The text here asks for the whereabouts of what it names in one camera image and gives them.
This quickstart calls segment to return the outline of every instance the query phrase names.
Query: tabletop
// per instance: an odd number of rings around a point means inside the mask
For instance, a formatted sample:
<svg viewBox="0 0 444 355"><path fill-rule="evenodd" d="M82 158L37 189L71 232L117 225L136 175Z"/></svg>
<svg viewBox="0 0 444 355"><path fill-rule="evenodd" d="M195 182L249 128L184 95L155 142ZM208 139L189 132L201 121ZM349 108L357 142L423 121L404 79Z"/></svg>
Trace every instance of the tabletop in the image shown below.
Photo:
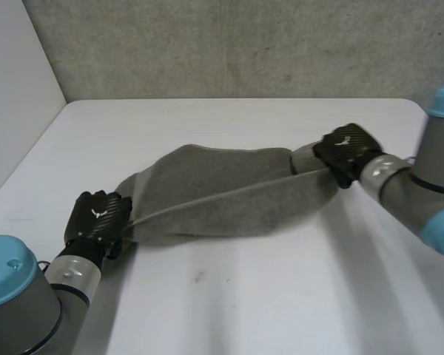
<svg viewBox="0 0 444 355"><path fill-rule="evenodd" d="M296 149L355 122L406 158L424 119L400 99L76 101L0 189L0 234L52 260L81 192L187 143ZM357 185L275 235L139 246L103 274L75 355L444 355L444 256Z"/></svg>

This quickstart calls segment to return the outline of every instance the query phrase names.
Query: white wall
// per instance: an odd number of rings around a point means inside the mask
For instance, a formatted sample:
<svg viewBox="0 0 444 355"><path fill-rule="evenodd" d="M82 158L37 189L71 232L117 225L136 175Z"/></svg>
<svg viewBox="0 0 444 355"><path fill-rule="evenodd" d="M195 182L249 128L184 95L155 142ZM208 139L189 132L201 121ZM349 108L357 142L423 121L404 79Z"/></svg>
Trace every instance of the white wall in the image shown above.
<svg viewBox="0 0 444 355"><path fill-rule="evenodd" d="M64 107L20 0L0 0L0 186Z"/></svg>

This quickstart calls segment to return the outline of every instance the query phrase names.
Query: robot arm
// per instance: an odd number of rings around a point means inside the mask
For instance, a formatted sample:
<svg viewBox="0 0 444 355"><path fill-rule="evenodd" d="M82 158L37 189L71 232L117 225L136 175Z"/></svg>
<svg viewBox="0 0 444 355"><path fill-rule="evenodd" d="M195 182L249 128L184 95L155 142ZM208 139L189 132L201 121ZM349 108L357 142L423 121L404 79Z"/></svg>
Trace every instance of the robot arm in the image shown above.
<svg viewBox="0 0 444 355"><path fill-rule="evenodd" d="M391 215L444 254L444 88L430 109L414 164L385 153L356 124L325 135L313 150L341 188L360 181Z"/></svg>
<svg viewBox="0 0 444 355"><path fill-rule="evenodd" d="M0 355L72 353L104 258L119 255L131 210L130 198L115 192L83 193L67 224L66 247L45 273L23 242L0 236Z"/></svg>

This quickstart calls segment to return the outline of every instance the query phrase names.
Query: gray towel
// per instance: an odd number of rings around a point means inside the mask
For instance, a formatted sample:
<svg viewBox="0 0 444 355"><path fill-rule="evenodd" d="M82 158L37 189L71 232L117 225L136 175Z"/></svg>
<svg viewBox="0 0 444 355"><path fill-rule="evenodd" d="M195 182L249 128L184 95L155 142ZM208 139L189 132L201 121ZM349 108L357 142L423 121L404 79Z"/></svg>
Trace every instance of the gray towel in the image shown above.
<svg viewBox="0 0 444 355"><path fill-rule="evenodd" d="M116 189L133 200L125 238L167 246L265 235L317 211L337 191L312 145L294 152L188 145Z"/></svg>

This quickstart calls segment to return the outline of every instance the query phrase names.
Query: black cable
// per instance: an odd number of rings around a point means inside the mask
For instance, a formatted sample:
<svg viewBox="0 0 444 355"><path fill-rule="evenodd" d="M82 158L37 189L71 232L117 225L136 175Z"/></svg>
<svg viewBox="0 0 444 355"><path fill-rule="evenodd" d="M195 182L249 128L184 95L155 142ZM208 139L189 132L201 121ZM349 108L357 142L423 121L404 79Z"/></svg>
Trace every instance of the black cable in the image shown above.
<svg viewBox="0 0 444 355"><path fill-rule="evenodd" d="M38 261L38 265L41 265L41 264L46 265L44 268L41 269L41 271L43 271L43 272L46 272L47 268L49 268L51 265L51 263L49 261L44 261L44 260Z"/></svg>

